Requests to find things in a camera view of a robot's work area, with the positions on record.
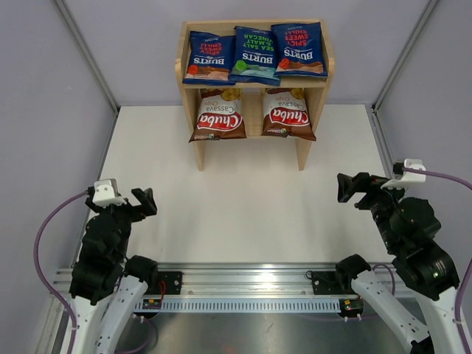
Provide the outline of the blue Burts sea salt bag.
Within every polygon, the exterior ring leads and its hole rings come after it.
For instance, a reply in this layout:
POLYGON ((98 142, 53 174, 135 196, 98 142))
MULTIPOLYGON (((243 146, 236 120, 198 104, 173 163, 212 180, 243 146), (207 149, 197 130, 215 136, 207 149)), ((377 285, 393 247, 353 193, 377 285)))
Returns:
POLYGON ((243 83, 279 86, 275 75, 277 53, 271 32, 251 27, 235 27, 235 56, 229 79, 243 83))

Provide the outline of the Chuba cassava chips bag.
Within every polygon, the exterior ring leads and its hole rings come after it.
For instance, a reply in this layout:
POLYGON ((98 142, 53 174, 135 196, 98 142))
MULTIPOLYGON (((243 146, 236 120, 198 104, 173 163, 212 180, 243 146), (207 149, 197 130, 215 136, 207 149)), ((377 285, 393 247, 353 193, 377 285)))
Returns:
POLYGON ((201 89, 201 103, 189 142, 245 139, 239 88, 201 89))
POLYGON ((303 88, 267 88, 262 97, 262 136, 316 140, 303 88))

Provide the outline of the blue Burts spicy chilli bag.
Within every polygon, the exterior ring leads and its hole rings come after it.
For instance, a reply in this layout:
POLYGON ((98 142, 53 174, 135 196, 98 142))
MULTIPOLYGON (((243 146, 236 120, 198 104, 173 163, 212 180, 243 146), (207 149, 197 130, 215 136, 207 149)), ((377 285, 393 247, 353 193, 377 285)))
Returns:
POLYGON ((271 32, 277 47, 276 76, 327 77, 319 22, 274 24, 271 32))

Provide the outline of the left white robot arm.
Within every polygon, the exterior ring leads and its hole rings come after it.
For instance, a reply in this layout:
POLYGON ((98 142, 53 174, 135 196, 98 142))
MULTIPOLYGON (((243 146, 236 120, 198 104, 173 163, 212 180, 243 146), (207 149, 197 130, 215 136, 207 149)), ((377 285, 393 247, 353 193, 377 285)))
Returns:
POLYGON ((88 190, 86 206, 95 215, 72 269, 62 353, 114 353, 138 298, 159 286, 156 261, 126 257, 133 223, 158 212, 151 188, 131 192, 137 205, 111 186, 88 190))

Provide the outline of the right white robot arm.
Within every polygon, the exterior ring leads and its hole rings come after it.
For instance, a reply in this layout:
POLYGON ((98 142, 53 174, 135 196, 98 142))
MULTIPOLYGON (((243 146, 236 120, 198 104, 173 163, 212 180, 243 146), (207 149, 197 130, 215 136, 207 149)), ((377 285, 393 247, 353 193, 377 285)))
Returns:
POLYGON ((357 192, 363 194, 355 208, 371 212, 388 254, 394 257, 392 264, 425 320, 419 322, 411 315, 358 254, 336 264, 334 280, 339 290, 353 291, 366 300, 407 353, 470 353, 471 335, 462 317, 462 301, 471 271, 460 279, 451 256, 434 241, 441 224, 429 202, 404 195, 428 176, 448 178, 420 164, 403 166, 394 179, 369 173, 337 175, 338 202, 348 202, 357 192))

